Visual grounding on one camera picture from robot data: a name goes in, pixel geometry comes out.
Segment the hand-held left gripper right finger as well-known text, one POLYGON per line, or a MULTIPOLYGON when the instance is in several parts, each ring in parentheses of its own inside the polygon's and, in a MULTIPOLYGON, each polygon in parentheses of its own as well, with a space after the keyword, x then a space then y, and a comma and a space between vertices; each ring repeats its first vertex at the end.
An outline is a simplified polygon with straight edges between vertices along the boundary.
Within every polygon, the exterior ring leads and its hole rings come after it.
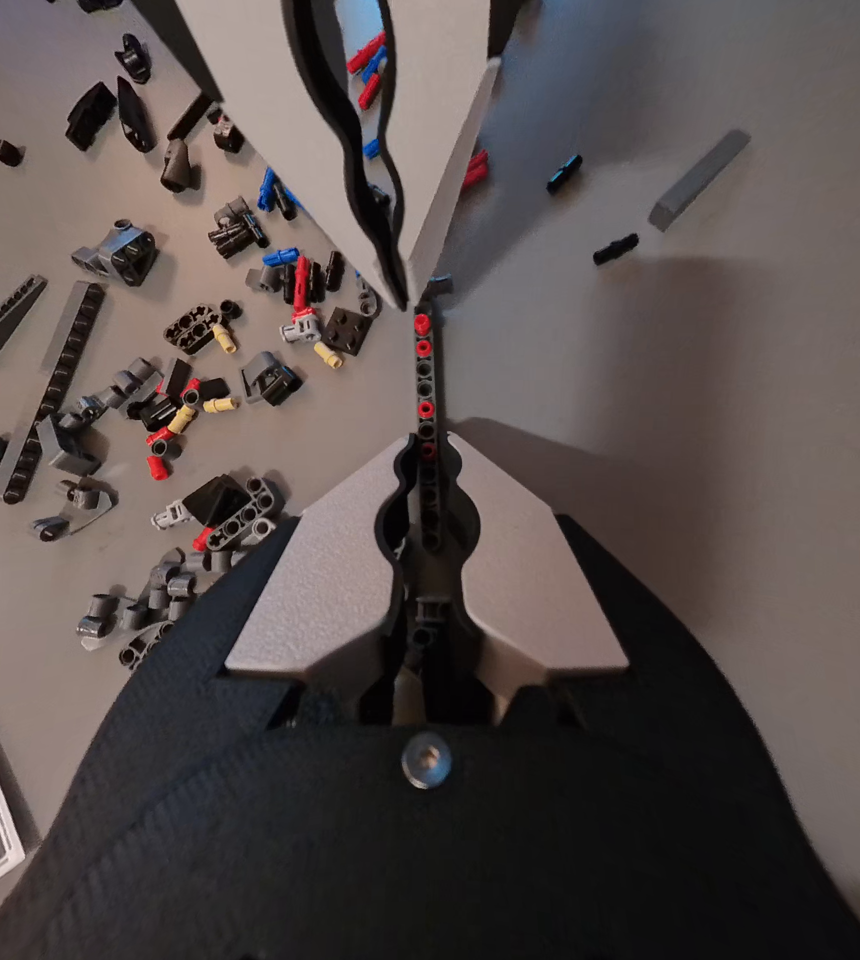
POLYGON ((456 432, 447 480, 468 664, 496 714, 521 690, 625 673, 628 654, 555 511, 456 432))

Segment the black long lego beam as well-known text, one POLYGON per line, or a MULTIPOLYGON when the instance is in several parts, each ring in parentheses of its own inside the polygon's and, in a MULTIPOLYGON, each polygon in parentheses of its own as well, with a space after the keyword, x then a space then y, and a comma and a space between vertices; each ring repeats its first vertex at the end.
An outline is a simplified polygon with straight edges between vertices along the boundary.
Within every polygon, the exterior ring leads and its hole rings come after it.
POLYGON ((418 513, 420 527, 420 541, 423 549, 435 555, 442 549, 444 543, 444 524, 446 501, 442 494, 443 471, 441 468, 440 445, 441 445, 441 401, 438 398, 437 391, 437 352, 435 342, 435 317, 437 300, 440 297, 453 293, 453 279, 451 273, 440 273, 432 275, 428 280, 423 294, 416 306, 413 307, 413 317, 419 313, 426 313, 430 316, 432 327, 426 338, 419 338, 414 330, 414 318, 412 318, 413 332, 413 351, 414 351, 414 371, 415 371, 415 394, 416 408, 421 402, 430 401, 435 404, 436 415, 433 419, 421 420, 416 411, 416 439, 418 446, 418 513), (433 345, 433 354, 427 358, 420 358, 416 354, 415 346, 420 340, 428 340, 433 345), (436 445, 436 461, 423 462, 421 459, 421 445, 425 442, 431 442, 436 445))

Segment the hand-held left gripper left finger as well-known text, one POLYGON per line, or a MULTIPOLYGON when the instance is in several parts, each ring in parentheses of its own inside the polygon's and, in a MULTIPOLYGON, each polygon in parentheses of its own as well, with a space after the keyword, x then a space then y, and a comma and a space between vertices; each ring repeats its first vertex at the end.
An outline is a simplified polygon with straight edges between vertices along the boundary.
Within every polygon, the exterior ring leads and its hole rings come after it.
POLYGON ((331 693, 364 724, 392 723, 402 666, 410 436, 307 507, 224 668, 331 693))

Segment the pile of lego pieces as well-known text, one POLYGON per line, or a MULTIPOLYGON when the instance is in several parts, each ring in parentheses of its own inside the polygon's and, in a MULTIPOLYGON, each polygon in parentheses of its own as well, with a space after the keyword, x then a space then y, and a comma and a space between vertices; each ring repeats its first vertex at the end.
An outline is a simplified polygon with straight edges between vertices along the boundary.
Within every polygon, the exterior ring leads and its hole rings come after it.
MULTIPOLYGON (((379 42, 384 45, 384 49, 376 55, 376 59, 382 61, 384 65, 374 68, 371 79, 377 87, 382 87, 385 91, 383 96, 385 103, 381 107, 376 126, 376 141, 393 184, 393 196, 385 198, 376 186, 369 185, 369 187, 377 203, 387 215, 393 236, 398 241, 402 214, 402 188, 392 162, 386 157, 387 149, 384 145, 384 131, 394 95, 394 81, 389 70, 392 57, 392 34, 388 4, 389 2, 378 2, 381 27, 384 32, 379 42)), ((316 29, 320 35, 317 22, 316 29)), ((324 44, 320 43, 328 64, 324 44)), ((363 102, 353 102, 350 94, 344 89, 343 77, 336 70, 331 70, 355 108, 361 124, 360 114, 366 110, 363 102)), ((213 101, 207 94, 199 92, 197 102, 198 105, 188 109, 188 114, 205 114, 213 101)), ((362 125, 361 129, 364 138, 365 130, 362 125)), ((114 222, 112 229, 100 245, 74 251, 72 260, 79 269, 87 273, 87 277, 82 277, 80 282, 100 282, 105 287, 109 282, 124 282, 128 288, 134 289, 144 282, 146 274, 152 269, 158 255, 153 234, 140 229, 130 219, 123 218, 114 222)), ((408 308, 416 304, 416 294, 428 278, 409 278, 406 275, 406 279, 410 298, 406 307, 408 308)), ((370 293, 376 297, 378 303, 387 302, 387 299, 378 293, 362 273, 359 283, 364 288, 370 287, 370 293)), ((227 327, 238 316, 237 303, 232 300, 226 299, 221 302, 219 309, 213 309, 208 303, 196 304, 193 309, 182 312, 179 318, 167 324, 161 331, 167 348, 172 353, 181 354, 172 356, 170 366, 158 372, 139 359, 133 371, 122 371, 117 374, 106 391, 101 391, 92 397, 84 397, 67 414, 64 414, 60 408, 57 413, 50 414, 40 421, 37 426, 37 436, 41 444, 39 464, 53 464, 56 470, 74 474, 78 484, 74 486, 70 482, 64 482, 59 487, 64 513, 35 522, 32 529, 36 538, 49 543, 72 531, 77 515, 81 516, 82 524, 99 516, 100 510, 97 505, 104 502, 107 495, 102 488, 94 492, 90 492, 89 489, 92 482, 91 474, 100 470, 101 462, 81 448, 79 441, 91 428, 92 423, 107 409, 116 407, 120 409, 123 416, 129 416, 133 411, 137 419, 146 420, 149 420, 152 415, 157 415, 160 410, 172 413, 172 418, 168 422, 160 419, 146 428, 150 471, 156 479, 165 479, 168 475, 168 464, 162 463, 157 467, 157 462, 160 460, 157 452, 174 446, 179 440, 179 433, 194 421, 200 411, 212 413, 235 409, 239 404, 234 395, 235 392, 241 392, 245 396, 246 403, 266 402, 270 405, 280 405, 302 386, 303 379, 289 367, 282 365, 280 360, 268 351, 256 354, 247 366, 241 368, 240 384, 234 383, 224 390, 210 391, 208 381, 200 382, 192 379, 194 371, 188 361, 195 360, 195 354, 207 344, 218 342, 227 352, 235 352, 236 344, 227 327)), ((15 428, 16 426, 9 433, 8 438, 0 438, 0 462, 15 428)), ((410 462, 417 457, 417 447, 417 438, 410 435, 410 462)), ((410 489, 416 476, 416 468, 410 465, 410 489)))

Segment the dark grey lego slope bar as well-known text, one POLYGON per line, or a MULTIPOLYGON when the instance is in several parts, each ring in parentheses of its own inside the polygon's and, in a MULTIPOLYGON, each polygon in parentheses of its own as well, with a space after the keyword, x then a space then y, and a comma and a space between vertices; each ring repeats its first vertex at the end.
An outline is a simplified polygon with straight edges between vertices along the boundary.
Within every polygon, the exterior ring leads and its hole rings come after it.
POLYGON ((664 190, 648 215, 648 223, 665 233, 750 143, 751 136, 747 131, 740 128, 729 130, 664 190))

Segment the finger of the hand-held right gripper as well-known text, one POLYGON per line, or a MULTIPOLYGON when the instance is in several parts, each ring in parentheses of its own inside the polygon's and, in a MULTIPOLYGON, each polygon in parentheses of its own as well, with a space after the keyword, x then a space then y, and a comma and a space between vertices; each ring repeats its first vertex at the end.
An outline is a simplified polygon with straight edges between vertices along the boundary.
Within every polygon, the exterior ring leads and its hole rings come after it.
POLYGON ((327 63, 311 3, 176 6, 245 139, 350 264, 404 310, 398 241, 369 185, 359 116, 327 63))
POLYGON ((402 188, 397 249, 409 279, 428 279, 445 245, 499 57, 489 1, 391 1, 393 95, 386 158, 402 188))

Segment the long dark grey lego plate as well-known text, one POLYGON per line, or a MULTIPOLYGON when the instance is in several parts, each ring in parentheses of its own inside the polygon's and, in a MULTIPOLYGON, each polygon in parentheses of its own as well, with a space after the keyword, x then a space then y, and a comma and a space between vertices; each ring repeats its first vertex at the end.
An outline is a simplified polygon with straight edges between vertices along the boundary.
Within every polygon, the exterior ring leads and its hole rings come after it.
POLYGON ((0 462, 0 501, 5 505, 27 496, 41 458, 38 425, 62 408, 106 294, 100 282, 78 281, 72 287, 41 364, 41 385, 31 391, 0 462))

